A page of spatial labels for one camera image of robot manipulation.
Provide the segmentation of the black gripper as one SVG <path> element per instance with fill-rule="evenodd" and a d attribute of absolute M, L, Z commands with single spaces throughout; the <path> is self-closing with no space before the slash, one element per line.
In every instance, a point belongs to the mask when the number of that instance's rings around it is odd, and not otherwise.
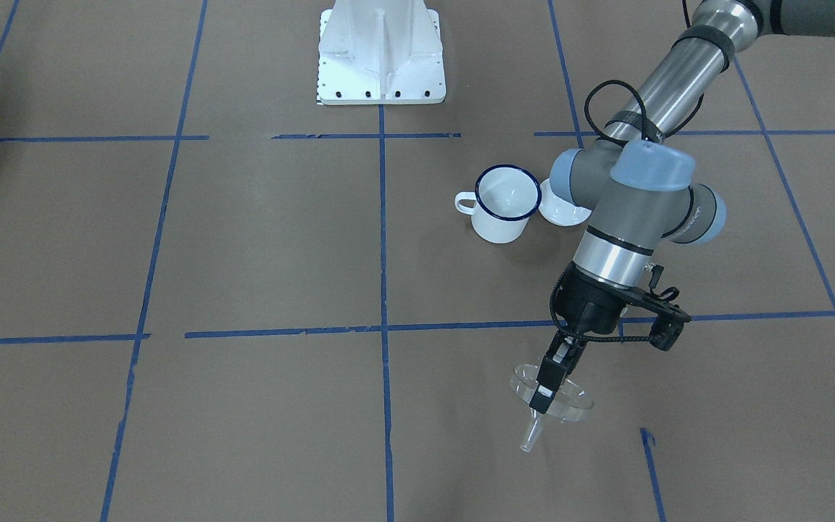
<path fill-rule="evenodd" d="M 616 331 L 624 301 L 610 293 L 609 285 L 594 280 L 576 265 L 568 265 L 554 288 L 554 313 L 564 330 L 575 334 L 612 334 Z M 576 369 L 586 340 L 567 336 L 553 341 L 544 354 L 536 377 L 531 409 L 547 414 L 561 384 Z"/>

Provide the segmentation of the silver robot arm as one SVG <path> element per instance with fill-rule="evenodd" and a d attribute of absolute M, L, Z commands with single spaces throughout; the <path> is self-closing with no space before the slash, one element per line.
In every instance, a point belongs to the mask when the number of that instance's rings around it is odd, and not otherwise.
<path fill-rule="evenodd" d="M 835 1 L 702 1 L 646 82 L 626 85 L 631 99 L 597 139 L 561 153 L 551 192 L 590 212 L 589 227 L 548 300 L 557 333 L 532 384 L 515 389 L 534 416 L 561 418 L 560 390 L 588 343 L 612 341 L 627 307 L 655 318 L 646 341 L 667 351 L 689 323 L 678 291 L 657 293 L 662 268 L 652 263 L 662 240 L 703 244 L 725 225 L 728 209 L 692 180 L 695 162 L 666 146 L 696 115 L 710 84 L 736 55 L 763 36 L 835 38 Z"/>

